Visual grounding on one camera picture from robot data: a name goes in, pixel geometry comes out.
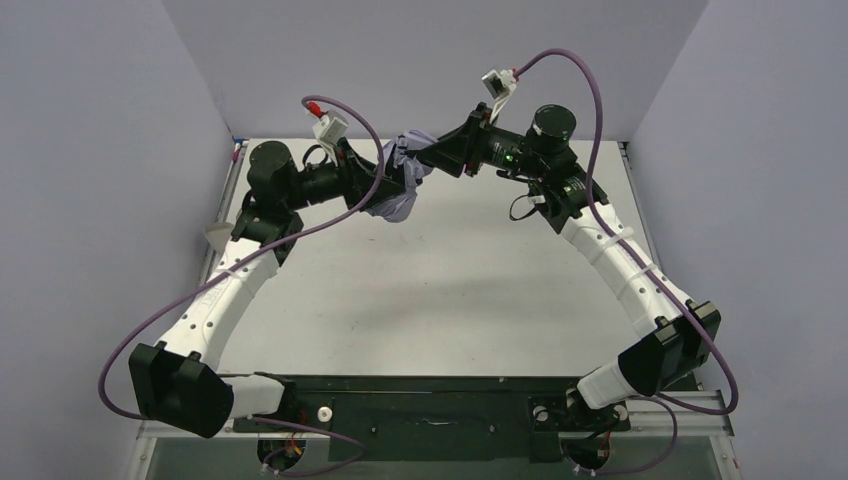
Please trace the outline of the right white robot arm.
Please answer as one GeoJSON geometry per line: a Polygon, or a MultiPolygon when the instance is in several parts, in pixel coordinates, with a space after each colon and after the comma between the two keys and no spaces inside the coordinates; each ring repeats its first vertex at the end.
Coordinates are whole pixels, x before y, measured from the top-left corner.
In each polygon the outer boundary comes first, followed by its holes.
{"type": "Polygon", "coordinates": [[[485,103],[465,123],[418,148],[415,158],[454,177],[482,165],[523,182],[551,228],[598,272],[638,337],[614,360],[582,377],[572,398],[599,410],[635,395],[654,396],[703,365],[721,318],[709,302],[696,304],[645,259],[597,184],[588,184],[569,145],[577,125],[567,108],[548,104],[525,134],[498,128],[485,103]]]}

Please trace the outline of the pink zippered umbrella case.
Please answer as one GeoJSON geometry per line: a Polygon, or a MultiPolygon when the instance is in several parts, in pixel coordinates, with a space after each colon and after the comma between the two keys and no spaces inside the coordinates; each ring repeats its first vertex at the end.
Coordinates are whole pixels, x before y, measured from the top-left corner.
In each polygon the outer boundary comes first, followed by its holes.
{"type": "Polygon", "coordinates": [[[233,229],[234,225],[229,222],[214,222],[204,226],[202,234],[211,248],[222,255],[231,239],[233,229]]]}

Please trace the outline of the purple umbrella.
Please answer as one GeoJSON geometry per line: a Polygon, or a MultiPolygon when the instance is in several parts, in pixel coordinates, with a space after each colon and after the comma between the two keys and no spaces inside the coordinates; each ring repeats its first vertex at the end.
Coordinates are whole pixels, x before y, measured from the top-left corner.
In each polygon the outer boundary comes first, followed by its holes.
{"type": "Polygon", "coordinates": [[[417,188],[434,170],[416,158],[417,152],[435,142],[433,135],[411,129],[383,146],[384,180],[365,209],[369,215],[390,223],[403,222],[410,216],[418,197],[417,188]]]}

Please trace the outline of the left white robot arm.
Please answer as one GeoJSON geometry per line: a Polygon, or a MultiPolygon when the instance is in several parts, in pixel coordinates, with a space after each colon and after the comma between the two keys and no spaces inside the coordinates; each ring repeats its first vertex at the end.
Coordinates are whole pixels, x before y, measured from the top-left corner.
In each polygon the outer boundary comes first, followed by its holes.
{"type": "Polygon", "coordinates": [[[296,166],[289,147],[264,141],[247,157],[245,194],[213,271],[212,286],[193,295],[181,318],[154,345],[138,344],[128,365],[141,416],[203,438],[229,420],[278,412],[285,381],[268,374],[221,376],[225,347],[250,303],[276,275],[304,232],[300,210],[336,198],[365,211],[405,193],[415,179],[394,159],[404,141],[382,147],[378,166],[346,139],[330,161],[296,166]]]}

